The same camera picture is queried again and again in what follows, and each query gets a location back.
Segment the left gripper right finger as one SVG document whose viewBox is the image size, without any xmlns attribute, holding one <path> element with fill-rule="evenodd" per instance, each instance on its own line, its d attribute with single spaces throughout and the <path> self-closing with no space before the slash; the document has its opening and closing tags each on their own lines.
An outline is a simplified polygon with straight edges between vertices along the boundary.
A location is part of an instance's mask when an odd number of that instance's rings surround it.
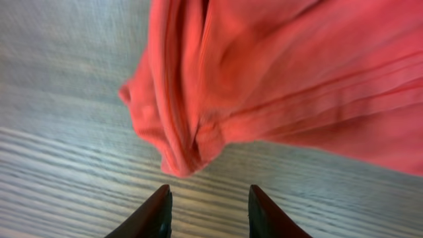
<svg viewBox="0 0 423 238">
<path fill-rule="evenodd" d="M 258 185 L 249 190 L 250 238 L 311 238 Z"/>
</svg>

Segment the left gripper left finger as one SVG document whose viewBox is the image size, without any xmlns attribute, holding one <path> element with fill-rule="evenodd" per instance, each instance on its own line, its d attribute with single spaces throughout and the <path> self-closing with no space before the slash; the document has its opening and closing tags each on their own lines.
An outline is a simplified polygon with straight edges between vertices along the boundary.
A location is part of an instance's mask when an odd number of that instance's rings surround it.
<svg viewBox="0 0 423 238">
<path fill-rule="evenodd" d="M 172 208 L 172 192 L 164 184 L 105 238 L 170 238 Z"/>
</svg>

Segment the red printed t-shirt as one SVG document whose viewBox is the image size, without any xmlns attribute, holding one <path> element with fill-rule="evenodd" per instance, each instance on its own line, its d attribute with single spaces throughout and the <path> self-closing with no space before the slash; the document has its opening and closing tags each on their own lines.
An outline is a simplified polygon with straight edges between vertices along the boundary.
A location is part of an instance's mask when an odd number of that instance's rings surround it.
<svg viewBox="0 0 423 238">
<path fill-rule="evenodd" d="M 422 2 L 153 1 L 120 97 L 171 175 L 256 140 L 421 175 Z"/>
</svg>

